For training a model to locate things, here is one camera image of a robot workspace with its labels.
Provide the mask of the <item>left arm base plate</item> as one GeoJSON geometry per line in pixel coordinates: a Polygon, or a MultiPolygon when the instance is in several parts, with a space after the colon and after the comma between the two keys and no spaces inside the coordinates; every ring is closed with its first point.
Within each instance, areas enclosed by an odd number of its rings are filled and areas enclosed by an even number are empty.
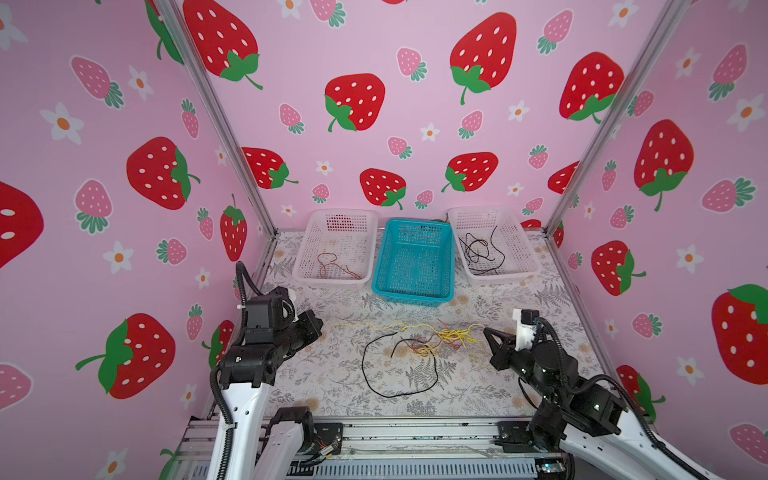
{"type": "Polygon", "coordinates": [[[344,424],[338,422],[315,424],[312,433],[294,456],[294,461],[308,461],[314,457],[341,453],[344,424]]]}

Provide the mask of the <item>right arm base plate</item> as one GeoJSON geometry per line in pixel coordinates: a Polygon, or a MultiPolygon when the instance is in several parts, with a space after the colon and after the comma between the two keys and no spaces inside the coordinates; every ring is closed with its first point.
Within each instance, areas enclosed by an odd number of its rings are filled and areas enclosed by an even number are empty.
{"type": "Polygon", "coordinates": [[[559,452],[566,426],[564,421],[501,421],[497,423],[494,444],[505,453],[559,452]]]}

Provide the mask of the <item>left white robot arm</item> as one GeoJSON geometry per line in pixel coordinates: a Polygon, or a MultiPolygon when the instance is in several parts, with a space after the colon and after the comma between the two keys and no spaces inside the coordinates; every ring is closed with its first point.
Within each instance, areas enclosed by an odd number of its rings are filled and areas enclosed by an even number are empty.
{"type": "Polygon", "coordinates": [[[283,479],[297,454],[314,440],[307,407],[285,407],[259,441],[277,370],[317,341],[323,321],[313,311],[298,313],[295,293],[276,287],[241,306],[241,331],[210,374],[220,411],[208,470],[210,479],[283,479]]]}

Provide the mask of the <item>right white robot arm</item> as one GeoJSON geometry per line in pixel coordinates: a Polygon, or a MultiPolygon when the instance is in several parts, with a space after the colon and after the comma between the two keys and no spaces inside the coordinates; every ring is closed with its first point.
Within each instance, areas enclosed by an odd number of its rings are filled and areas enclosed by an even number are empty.
{"type": "Polygon", "coordinates": [[[533,444],[581,457],[618,479],[715,479],[717,476],[656,436],[613,377],[579,375],[552,325],[537,318],[531,345],[517,334],[485,328],[490,364],[513,371],[541,401],[528,423],[533,444]]]}

